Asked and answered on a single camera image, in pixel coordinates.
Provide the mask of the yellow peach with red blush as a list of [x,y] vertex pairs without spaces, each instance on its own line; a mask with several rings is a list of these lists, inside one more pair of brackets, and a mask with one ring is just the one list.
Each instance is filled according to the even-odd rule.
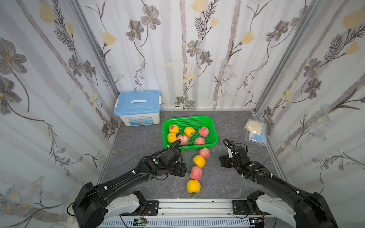
[[170,125],[170,126],[169,126],[169,128],[168,128],[168,130],[169,130],[169,133],[175,133],[175,134],[178,134],[178,133],[180,132],[180,128],[179,128],[179,126],[178,126],[178,125],[176,125],[176,124],[172,124],[172,125]]

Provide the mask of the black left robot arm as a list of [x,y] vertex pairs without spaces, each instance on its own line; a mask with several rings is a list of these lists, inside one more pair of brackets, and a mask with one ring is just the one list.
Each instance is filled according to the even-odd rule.
[[96,228],[105,219],[116,215],[143,215],[149,206],[140,191],[125,195],[135,186],[160,176],[183,177],[186,164],[178,145],[171,145],[149,156],[143,156],[136,167],[112,180],[82,186],[74,202],[69,205],[80,228]]

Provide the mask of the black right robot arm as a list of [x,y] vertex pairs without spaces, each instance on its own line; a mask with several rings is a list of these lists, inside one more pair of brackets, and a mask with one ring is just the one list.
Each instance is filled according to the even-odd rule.
[[265,187],[279,197],[279,200],[272,199],[256,191],[247,197],[250,211],[269,213],[294,228],[338,226],[322,195],[301,190],[270,172],[261,163],[251,161],[247,145],[227,139],[223,140],[223,144],[230,152],[220,156],[221,167],[234,168],[241,177]]

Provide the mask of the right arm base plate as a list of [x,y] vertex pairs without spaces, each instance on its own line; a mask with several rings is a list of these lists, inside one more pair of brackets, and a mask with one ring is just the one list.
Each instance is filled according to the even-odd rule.
[[263,216],[263,215],[271,215],[267,212],[262,212],[258,209],[258,207],[253,206],[251,202],[248,202],[246,199],[243,200],[233,200],[232,201],[233,213],[236,216],[247,216],[247,215],[255,215],[255,216]]

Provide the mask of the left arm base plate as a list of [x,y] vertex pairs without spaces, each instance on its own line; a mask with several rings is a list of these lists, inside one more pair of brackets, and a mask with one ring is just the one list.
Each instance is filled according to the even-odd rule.
[[125,213],[125,216],[157,216],[159,211],[158,200],[148,200],[142,203],[134,212]]

